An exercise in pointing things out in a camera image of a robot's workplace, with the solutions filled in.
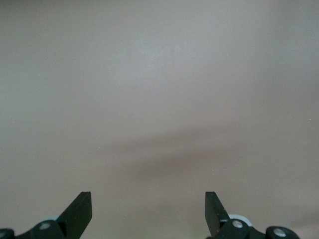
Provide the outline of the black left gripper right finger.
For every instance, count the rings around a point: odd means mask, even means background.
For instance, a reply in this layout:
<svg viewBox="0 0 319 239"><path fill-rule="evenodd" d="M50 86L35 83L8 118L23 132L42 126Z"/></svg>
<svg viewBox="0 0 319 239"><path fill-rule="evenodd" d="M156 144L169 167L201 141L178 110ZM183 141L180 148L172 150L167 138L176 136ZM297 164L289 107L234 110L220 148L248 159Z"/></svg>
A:
<svg viewBox="0 0 319 239"><path fill-rule="evenodd" d="M211 236L207 239L299 239L289 228L271 226L264 233L243 216L230 216L215 192L205 193L205 219Z"/></svg>

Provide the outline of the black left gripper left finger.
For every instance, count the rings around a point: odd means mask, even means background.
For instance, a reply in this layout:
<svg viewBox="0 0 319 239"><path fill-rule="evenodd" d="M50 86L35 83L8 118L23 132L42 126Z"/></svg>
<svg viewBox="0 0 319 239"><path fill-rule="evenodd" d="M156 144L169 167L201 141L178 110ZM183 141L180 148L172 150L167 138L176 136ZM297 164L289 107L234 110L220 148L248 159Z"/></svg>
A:
<svg viewBox="0 0 319 239"><path fill-rule="evenodd" d="M44 220L20 235L0 229L0 239L80 239L91 219L91 192L81 192L56 219Z"/></svg>

